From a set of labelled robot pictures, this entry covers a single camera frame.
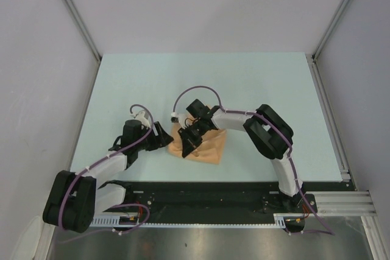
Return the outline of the aluminium frame rail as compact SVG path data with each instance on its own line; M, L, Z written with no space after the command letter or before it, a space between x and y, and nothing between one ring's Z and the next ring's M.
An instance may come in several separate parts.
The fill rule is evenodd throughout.
M336 160L338 162L342 180L351 181L352 183L354 183L353 175L350 170L346 152L341 141L339 130L336 125L335 117L325 90L322 77L319 72L319 68L317 66L315 59L310 54L306 55L306 59L314 82L314 86L316 88L316 92L319 98L322 112L325 118L325 123L327 125L327 129L330 135L330 140L336 155Z

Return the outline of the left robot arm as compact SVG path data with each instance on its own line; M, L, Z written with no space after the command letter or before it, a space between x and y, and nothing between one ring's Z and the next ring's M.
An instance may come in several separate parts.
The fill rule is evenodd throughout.
M83 233L97 213L112 206L130 210L135 203L134 195L123 187L111 186L108 181L127 170L140 151L161 149L173 140L159 122L147 127L136 119L126 121L122 135L114 140L105 157L78 173L62 170L56 175L43 210L43 222Z

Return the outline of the right aluminium corner post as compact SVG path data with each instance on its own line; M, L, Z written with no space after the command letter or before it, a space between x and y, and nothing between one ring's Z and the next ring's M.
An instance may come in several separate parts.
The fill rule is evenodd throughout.
M322 35L319 43L317 44L314 52L311 55L311 58L316 61L319 56L321 55L322 51L326 47L328 41L331 39L333 33L335 32L337 26L341 22L344 14L346 13L347 9L351 5L353 0L341 0L339 3L337 9L335 10L329 25L327 26L324 34Z

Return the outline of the left aluminium corner post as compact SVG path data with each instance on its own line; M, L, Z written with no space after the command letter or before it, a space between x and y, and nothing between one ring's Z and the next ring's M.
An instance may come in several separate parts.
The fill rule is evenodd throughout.
M76 29L79 31L80 36L90 50L92 56L98 63L100 63L102 60L102 55L99 53L98 47L96 46L96 43L94 42L88 27L82 18L82 15L77 9L74 0L62 0L62 2L67 9L72 21L74 22Z

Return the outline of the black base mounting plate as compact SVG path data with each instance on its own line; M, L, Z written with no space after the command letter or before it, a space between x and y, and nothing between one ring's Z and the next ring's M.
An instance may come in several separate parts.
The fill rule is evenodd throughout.
M135 182L111 180L106 186L126 191L124 204L149 208L141 216L150 224L240 225L274 222L274 214L303 213L302 197L282 194L268 182Z

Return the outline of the peach satin napkin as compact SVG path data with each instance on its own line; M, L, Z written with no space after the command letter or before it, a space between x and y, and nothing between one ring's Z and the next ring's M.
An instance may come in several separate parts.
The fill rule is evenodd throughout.
M173 112L171 114L171 136L174 140L168 145L168 153L170 155L182 158L183 146L179 129L186 129L198 120L190 113L179 114ZM208 130L202 135L202 144L186 156L185 159L201 163L219 164L224 153L226 139L226 129Z

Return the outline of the aluminium corner post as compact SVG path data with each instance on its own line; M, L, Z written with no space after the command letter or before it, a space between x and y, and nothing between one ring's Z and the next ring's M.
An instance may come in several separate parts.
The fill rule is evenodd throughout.
M331 39L333 33L335 32L337 26L341 22L344 14L346 13L347 9L351 5L353 0L341 0L339 3L337 9L335 10L329 25L327 26L324 34L322 35L319 43L317 44L314 52L311 55L311 58L316 61L319 56L321 55L322 51L326 47L328 41Z
M82 15L77 9L74 0L62 0L62 2L67 9L72 21L74 22L76 29L79 31L80 36L90 50L92 56L98 63L100 63L102 60L102 55L99 53L98 47L96 46L96 43L94 42L88 27L82 18Z

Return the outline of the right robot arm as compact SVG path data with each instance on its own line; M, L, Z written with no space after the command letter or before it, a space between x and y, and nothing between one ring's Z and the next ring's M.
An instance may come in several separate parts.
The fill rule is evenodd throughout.
M270 159L278 178L282 207L295 212L303 205L302 185L292 158L292 128L269 106L255 111L228 110L221 105L212 108L196 99L187 108L194 122L187 125L185 118L172 116L181 127L182 156L185 158L203 143L203 136L212 130L237 130L247 133L255 148Z

